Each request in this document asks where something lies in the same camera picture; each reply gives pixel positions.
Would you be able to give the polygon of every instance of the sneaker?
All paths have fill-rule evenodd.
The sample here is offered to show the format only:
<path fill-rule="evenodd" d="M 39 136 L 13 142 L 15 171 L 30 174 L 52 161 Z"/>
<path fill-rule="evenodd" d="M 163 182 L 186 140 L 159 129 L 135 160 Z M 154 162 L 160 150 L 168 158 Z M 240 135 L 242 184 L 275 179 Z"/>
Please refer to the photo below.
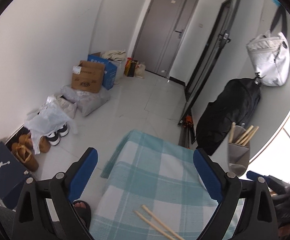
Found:
<path fill-rule="evenodd" d="M 58 145 L 58 143 L 60 142 L 60 137 L 58 136 L 57 132 L 53 132 L 47 135 L 46 138 L 49 141 L 49 143 L 53 146 Z"/>
<path fill-rule="evenodd" d="M 28 170 L 34 172 L 38 169 L 37 160 L 25 145 L 13 143 L 11 146 L 11 151 Z"/>
<path fill-rule="evenodd" d="M 62 128 L 60 128 L 58 131 L 57 131 L 58 135 L 61 136 L 61 137 L 64 137 L 65 135 L 68 134 L 68 128 L 67 128 L 67 125 L 64 124 Z"/>

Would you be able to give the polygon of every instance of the chopsticks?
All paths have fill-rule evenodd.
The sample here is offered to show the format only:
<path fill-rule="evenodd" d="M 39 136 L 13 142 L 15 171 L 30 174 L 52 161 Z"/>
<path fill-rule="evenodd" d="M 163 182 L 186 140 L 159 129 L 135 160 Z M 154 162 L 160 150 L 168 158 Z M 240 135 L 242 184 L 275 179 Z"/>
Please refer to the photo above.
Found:
<path fill-rule="evenodd" d="M 229 138 L 228 138 L 228 142 L 229 142 L 229 143 L 232 143 L 232 142 L 233 142 L 235 126 L 236 126 L 236 123 L 233 122 L 233 123 L 232 123 L 232 126 L 231 126 L 231 129 L 230 129 L 230 136 L 229 136 Z"/>
<path fill-rule="evenodd" d="M 181 236 L 179 236 L 177 233 L 175 233 L 170 227 L 168 227 L 167 225 L 165 225 L 157 216 L 155 216 L 145 205 L 141 206 L 150 216 L 152 216 L 152 218 L 159 223 L 163 228 L 165 228 L 167 231 L 169 231 L 173 236 L 175 236 L 178 240 L 185 240 L 184 238 L 182 238 Z M 167 234 L 166 232 L 164 232 L 163 230 L 161 230 L 160 228 L 158 228 L 157 226 L 155 226 L 152 222 L 150 222 L 149 220 L 147 220 L 141 213 L 139 213 L 138 211 L 134 210 L 135 214 L 138 215 L 138 217 L 140 219 L 142 219 L 144 222 L 146 222 L 147 224 L 149 224 L 152 228 L 154 228 L 156 231 L 158 231 L 159 233 L 161 233 L 163 236 L 165 236 L 166 238 L 168 238 L 169 240 L 175 240 L 175 238 L 171 237 L 169 234 Z"/>
<path fill-rule="evenodd" d="M 251 125 L 247 130 L 246 130 L 246 132 L 245 133 L 243 133 L 243 135 L 240 137 L 240 138 L 238 138 L 238 140 L 235 142 L 235 144 L 239 144 L 239 142 L 240 141 L 242 141 L 242 139 L 245 137 L 245 136 L 247 136 L 247 134 L 253 129 L 253 125 Z"/>
<path fill-rule="evenodd" d="M 253 125 L 251 125 L 246 131 L 245 133 L 243 133 L 237 140 L 234 144 L 237 144 L 237 145 L 241 145 L 241 146 L 246 146 L 247 143 L 252 139 L 252 137 L 255 135 L 255 133 L 258 131 L 259 129 L 259 126 L 257 127 L 254 127 Z"/>
<path fill-rule="evenodd" d="M 251 131 L 251 133 L 249 135 L 247 135 L 245 137 L 245 139 L 240 142 L 242 146 L 247 145 L 247 143 L 252 139 L 252 137 L 254 136 L 254 134 L 258 131 L 258 128 L 259 128 L 258 126 L 255 127 L 255 128 L 253 128 L 253 130 Z"/>

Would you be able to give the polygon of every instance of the white wall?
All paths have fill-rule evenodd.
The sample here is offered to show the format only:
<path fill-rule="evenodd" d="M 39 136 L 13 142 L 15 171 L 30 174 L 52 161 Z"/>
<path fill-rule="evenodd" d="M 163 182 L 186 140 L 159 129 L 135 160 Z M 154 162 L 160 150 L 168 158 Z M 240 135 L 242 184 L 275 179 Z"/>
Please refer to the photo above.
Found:
<path fill-rule="evenodd" d="M 127 50 L 145 0 L 103 0 L 93 31 L 90 53 Z"/>
<path fill-rule="evenodd" d="M 14 0 L 0 16 L 0 139 L 86 59 L 101 0 Z"/>
<path fill-rule="evenodd" d="M 264 12 L 258 34 L 264 33 L 269 29 L 272 19 L 276 12 L 277 6 L 272 0 L 265 0 Z M 287 40 L 290 46 L 290 15 L 287 14 L 288 19 L 288 36 Z M 277 26 L 274 34 L 281 31 L 281 25 Z M 253 67 L 249 58 L 247 58 L 241 77 L 254 77 Z M 290 71 L 286 84 L 282 87 L 261 87 L 262 98 L 253 115 L 251 123 L 259 125 L 260 129 L 251 140 L 251 157 L 259 150 L 265 148 L 267 143 L 271 142 L 285 123 L 285 119 L 290 115 Z"/>
<path fill-rule="evenodd" d="M 145 0 L 143 9 L 141 10 L 139 19 L 135 26 L 132 40 L 128 49 L 128 56 L 131 56 L 137 40 L 137 36 L 141 29 L 146 11 L 151 0 Z M 213 23 L 216 20 L 221 3 L 224 0 L 199 0 L 194 11 L 191 22 L 184 35 L 182 44 L 175 58 L 170 76 L 177 78 L 185 83 L 188 82 L 190 76 L 199 60 L 208 36 L 212 30 Z"/>
<path fill-rule="evenodd" d="M 255 36 L 269 29 L 276 9 L 272 0 L 242 0 L 231 32 L 232 41 L 222 51 L 210 78 L 192 108 L 195 124 L 208 102 L 213 102 L 217 98 L 230 79 L 255 77 L 245 45 Z M 288 15 L 288 42 L 290 46 L 290 15 Z M 261 94 L 261 101 L 251 120 L 251 124 L 260 126 L 251 140 L 251 158 L 266 146 L 289 114 L 290 73 L 284 86 L 279 88 L 263 86 Z"/>

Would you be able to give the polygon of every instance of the blue plaid cloth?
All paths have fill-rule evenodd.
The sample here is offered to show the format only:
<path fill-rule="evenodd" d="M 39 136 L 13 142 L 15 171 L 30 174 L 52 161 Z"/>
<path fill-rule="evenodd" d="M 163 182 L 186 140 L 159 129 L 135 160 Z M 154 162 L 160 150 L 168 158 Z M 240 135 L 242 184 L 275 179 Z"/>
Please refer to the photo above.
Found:
<path fill-rule="evenodd" d="M 162 228 L 143 204 L 184 239 L 196 240 L 218 205 L 198 180 L 192 150 L 137 130 L 122 139 L 101 177 L 109 179 L 90 227 L 95 240 L 166 239 L 133 212 Z M 224 239 L 232 237 L 242 204 Z"/>

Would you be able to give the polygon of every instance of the brown shoe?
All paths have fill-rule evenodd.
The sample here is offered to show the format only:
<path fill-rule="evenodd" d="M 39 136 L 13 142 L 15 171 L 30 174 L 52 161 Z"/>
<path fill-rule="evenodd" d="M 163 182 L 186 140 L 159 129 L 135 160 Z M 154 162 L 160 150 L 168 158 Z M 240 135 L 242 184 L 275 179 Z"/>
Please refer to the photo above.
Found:
<path fill-rule="evenodd" d="M 30 138 L 30 136 L 31 136 L 30 133 L 23 134 L 18 139 L 19 143 L 25 145 L 28 149 L 33 148 L 32 139 Z M 49 149 L 50 149 L 49 141 L 46 139 L 45 136 L 42 136 L 40 141 L 39 141 L 39 150 L 42 153 L 46 153 L 49 151 Z"/>
<path fill-rule="evenodd" d="M 16 156 L 16 158 L 30 171 L 36 171 L 38 169 L 37 160 L 25 145 L 20 143 L 13 143 L 11 146 L 11 151 Z"/>

